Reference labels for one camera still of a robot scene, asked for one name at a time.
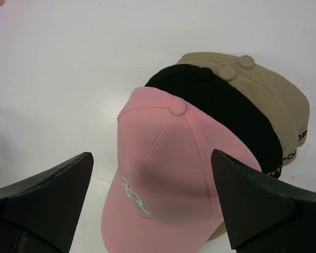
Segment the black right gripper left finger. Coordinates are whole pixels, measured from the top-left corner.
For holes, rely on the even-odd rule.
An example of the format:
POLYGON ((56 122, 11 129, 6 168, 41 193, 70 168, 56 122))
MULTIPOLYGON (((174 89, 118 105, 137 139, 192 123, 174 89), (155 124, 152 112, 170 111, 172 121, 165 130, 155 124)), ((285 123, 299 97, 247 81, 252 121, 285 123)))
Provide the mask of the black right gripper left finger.
POLYGON ((69 252, 93 164, 83 152, 0 188, 0 253, 69 252))

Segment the black cap with sport text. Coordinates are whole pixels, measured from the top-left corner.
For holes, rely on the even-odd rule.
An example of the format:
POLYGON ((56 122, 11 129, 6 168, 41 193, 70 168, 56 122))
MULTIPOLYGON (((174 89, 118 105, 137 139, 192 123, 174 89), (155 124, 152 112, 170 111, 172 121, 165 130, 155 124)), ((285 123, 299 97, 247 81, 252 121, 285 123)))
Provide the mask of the black cap with sport text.
POLYGON ((280 177, 283 151, 271 122, 246 96, 211 69, 172 65, 153 75, 146 86, 178 96, 222 123, 251 150, 263 173, 280 177))

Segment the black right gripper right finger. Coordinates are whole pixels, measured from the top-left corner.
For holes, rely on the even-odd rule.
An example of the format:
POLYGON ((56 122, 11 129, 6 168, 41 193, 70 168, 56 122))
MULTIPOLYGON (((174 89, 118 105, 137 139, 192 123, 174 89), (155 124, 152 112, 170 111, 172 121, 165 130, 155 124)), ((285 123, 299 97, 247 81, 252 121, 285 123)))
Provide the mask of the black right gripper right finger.
POLYGON ((316 252, 316 192, 256 171, 220 150, 212 170, 236 252, 316 252))

